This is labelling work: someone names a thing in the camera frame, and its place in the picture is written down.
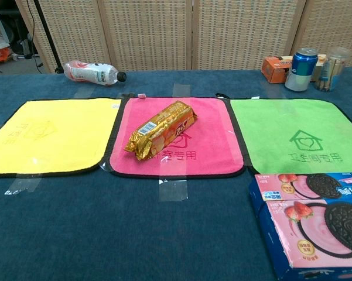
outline blue can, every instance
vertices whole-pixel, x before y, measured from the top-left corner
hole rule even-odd
[[[297,92],[306,91],[316,63],[317,50],[300,48],[293,56],[292,69],[286,78],[285,87]]]

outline plastic bottle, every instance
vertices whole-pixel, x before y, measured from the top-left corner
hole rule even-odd
[[[89,81],[99,85],[113,85],[127,79],[125,72],[120,72],[106,63],[83,63],[79,60],[68,61],[64,65],[65,76],[73,81]]]

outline oreo cookie image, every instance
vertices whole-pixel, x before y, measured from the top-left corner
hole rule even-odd
[[[326,174],[310,174],[307,176],[306,183],[313,192],[321,197],[329,199],[341,197],[337,191],[337,187],[341,187],[341,184]]]
[[[293,186],[294,190],[304,198],[308,199],[322,199],[322,197],[312,191],[310,187],[307,185],[307,177],[309,175],[307,174],[298,174],[297,175],[297,180],[292,181],[291,185]]]
[[[326,210],[329,205],[324,203],[306,204],[312,210],[312,215],[301,218],[297,222],[300,233],[316,249],[340,259],[352,258],[352,249],[340,242],[326,223]]]
[[[324,217],[333,236],[352,250],[352,204],[338,202],[328,205]]]

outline pink towel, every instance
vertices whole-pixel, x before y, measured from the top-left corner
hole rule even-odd
[[[139,161],[124,147],[134,130],[169,104],[181,100],[197,114],[195,123],[154,158]],[[131,98],[124,109],[110,157],[118,173],[144,176],[227,175],[243,159],[227,108],[216,98]]]

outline green house logo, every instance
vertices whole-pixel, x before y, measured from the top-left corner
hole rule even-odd
[[[299,150],[323,150],[323,147],[320,143],[322,139],[310,135],[309,133],[306,133],[302,130],[298,130],[289,141],[293,142]]]

